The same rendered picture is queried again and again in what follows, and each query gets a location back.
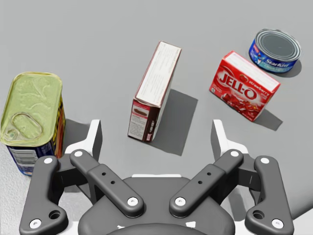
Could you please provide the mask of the red carton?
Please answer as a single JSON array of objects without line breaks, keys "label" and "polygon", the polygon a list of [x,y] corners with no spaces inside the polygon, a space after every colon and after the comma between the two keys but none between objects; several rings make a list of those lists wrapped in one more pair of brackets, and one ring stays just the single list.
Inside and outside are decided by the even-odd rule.
[{"label": "red carton", "polygon": [[232,50],[222,58],[209,90],[253,122],[280,85],[280,82]]}]

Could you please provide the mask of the brown and white carton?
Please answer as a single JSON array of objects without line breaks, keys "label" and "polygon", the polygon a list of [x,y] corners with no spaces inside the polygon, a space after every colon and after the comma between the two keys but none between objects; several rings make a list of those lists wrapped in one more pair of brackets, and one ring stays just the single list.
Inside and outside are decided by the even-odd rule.
[{"label": "brown and white carton", "polygon": [[160,41],[132,102],[128,136],[152,142],[167,103],[181,48]]}]

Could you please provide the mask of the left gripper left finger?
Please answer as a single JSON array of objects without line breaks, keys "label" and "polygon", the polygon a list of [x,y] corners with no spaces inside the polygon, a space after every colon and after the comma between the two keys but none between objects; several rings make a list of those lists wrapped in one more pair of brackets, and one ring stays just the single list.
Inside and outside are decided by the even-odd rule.
[{"label": "left gripper left finger", "polygon": [[107,165],[98,161],[102,146],[101,121],[91,121],[87,137],[66,148],[65,155],[39,158],[31,177],[19,232],[22,235],[57,235],[68,227],[68,217],[58,203],[64,188],[77,185],[89,189],[95,204],[106,196],[126,217],[144,213],[144,201]]}]

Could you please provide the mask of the blue flat can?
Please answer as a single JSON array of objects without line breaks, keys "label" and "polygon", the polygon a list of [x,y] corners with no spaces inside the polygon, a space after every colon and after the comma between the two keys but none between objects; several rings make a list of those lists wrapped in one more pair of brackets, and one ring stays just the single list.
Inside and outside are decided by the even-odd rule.
[{"label": "blue flat can", "polygon": [[289,72],[301,56],[299,42],[278,29],[260,30],[248,52],[252,62],[271,73]]}]

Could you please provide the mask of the green and blue rectangular can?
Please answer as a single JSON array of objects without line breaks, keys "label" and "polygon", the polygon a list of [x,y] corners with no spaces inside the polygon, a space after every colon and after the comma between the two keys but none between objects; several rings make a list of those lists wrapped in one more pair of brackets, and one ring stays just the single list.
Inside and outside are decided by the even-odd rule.
[{"label": "green and blue rectangular can", "polygon": [[62,87],[60,77],[47,72],[23,72],[11,83],[0,141],[24,175],[32,175],[40,157],[62,157],[66,127]]}]

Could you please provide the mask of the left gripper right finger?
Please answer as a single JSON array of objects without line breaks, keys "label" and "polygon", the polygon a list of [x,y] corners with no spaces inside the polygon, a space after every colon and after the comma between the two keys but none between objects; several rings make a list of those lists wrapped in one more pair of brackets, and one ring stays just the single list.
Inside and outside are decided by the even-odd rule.
[{"label": "left gripper right finger", "polygon": [[212,121],[211,146],[215,162],[172,196],[170,213],[177,218],[187,217],[207,197],[220,203],[236,186],[244,186],[255,203],[246,212],[245,227],[256,235],[292,235],[293,218],[277,160],[250,157],[244,145],[227,139],[219,119]]}]

